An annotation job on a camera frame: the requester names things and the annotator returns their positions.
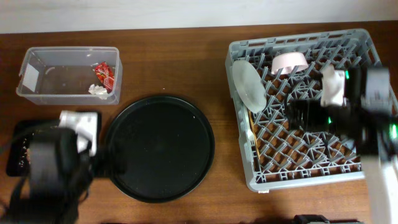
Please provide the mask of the red snack wrapper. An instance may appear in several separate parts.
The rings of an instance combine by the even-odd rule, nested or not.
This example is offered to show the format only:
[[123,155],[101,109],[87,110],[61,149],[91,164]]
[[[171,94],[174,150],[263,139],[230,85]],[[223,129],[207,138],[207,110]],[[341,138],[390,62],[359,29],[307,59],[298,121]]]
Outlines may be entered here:
[[102,62],[95,67],[94,72],[103,86],[107,89],[107,92],[111,92],[114,85],[114,73],[110,66],[106,62]]

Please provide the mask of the wooden chopstick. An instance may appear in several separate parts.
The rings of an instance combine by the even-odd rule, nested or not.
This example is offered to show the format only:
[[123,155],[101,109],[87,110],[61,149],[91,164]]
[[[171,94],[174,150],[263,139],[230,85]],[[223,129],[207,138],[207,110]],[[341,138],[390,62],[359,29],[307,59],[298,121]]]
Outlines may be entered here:
[[254,130],[254,121],[253,121],[253,118],[252,118],[252,112],[249,109],[248,109],[248,116],[249,116],[249,124],[250,124],[250,127],[251,127],[252,135],[254,137],[254,147],[256,149],[257,159],[260,160],[261,154],[260,154],[259,148],[257,146],[257,136],[256,136],[255,130]]

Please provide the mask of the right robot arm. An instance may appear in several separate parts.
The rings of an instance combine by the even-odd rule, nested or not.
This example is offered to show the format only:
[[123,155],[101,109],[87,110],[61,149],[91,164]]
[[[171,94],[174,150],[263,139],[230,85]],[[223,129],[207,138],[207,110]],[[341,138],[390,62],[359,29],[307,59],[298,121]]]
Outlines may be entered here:
[[322,70],[319,100],[286,101],[289,128],[326,131],[354,141],[374,223],[397,223],[397,116],[386,67]]

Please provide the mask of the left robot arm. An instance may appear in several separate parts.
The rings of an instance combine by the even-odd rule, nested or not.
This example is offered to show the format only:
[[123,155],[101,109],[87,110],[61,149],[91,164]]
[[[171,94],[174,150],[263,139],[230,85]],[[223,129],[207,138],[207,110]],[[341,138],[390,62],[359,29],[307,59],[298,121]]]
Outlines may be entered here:
[[98,143],[101,113],[67,111],[59,119],[35,122],[1,146],[28,140],[29,166],[12,191],[1,223],[75,223],[78,206],[96,176],[126,170],[109,146]]

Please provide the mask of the white tissue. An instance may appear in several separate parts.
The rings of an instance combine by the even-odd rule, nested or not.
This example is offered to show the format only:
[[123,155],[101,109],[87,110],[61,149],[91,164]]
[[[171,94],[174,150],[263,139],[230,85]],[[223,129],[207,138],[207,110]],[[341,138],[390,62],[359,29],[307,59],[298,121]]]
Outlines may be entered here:
[[90,85],[88,92],[92,95],[98,95],[101,100],[108,98],[108,91],[105,87],[92,84]]

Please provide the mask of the pink saucer plate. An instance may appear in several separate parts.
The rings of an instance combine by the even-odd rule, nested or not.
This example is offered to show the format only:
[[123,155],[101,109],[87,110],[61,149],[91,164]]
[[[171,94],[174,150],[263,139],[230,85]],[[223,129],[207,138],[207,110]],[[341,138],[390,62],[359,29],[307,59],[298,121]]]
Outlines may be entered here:
[[297,72],[308,68],[308,63],[303,53],[289,52],[276,56],[272,61],[271,74],[276,75],[279,70],[281,75],[291,73],[295,67]]

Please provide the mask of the grey plate with food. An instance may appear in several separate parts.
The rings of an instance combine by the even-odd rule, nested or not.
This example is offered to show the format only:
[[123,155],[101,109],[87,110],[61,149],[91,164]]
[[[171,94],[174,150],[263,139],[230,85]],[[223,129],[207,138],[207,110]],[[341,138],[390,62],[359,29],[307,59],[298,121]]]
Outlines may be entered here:
[[245,60],[237,60],[232,66],[233,81],[238,95],[247,109],[261,112],[267,104],[266,90],[257,70]]

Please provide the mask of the white plastic fork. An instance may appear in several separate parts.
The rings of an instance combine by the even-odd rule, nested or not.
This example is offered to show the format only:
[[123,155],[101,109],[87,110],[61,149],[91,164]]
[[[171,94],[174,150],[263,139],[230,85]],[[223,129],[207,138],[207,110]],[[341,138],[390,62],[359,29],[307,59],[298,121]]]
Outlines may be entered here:
[[253,143],[254,142],[254,134],[252,132],[252,127],[251,127],[251,112],[249,111],[249,109],[246,109],[246,113],[248,116],[248,130],[246,131],[246,135],[248,140]]

